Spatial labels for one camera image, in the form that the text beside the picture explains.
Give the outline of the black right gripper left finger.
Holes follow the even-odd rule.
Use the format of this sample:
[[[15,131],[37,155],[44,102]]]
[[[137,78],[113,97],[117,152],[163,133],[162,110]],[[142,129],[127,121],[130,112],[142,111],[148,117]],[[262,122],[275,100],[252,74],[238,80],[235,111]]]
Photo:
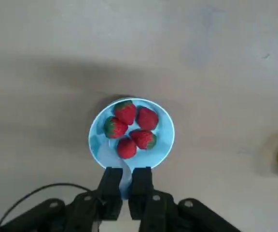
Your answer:
[[[8,214],[32,194],[24,196],[8,209],[0,220],[0,232],[97,232],[102,221],[117,220],[122,208],[119,184],[121,168],[106,168],[96,190],[76,184],[60,183],[82,189],[74,200],[65,204],[50,198],[3,223]]]

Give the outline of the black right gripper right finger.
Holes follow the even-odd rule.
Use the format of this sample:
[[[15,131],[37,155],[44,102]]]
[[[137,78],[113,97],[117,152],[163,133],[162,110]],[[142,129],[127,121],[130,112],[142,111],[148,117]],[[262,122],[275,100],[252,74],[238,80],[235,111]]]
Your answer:
[[[239,232],[199,200],[175,203],[171,194],[156,190],[150,167],[134,169],[128,205],[140,232]]]

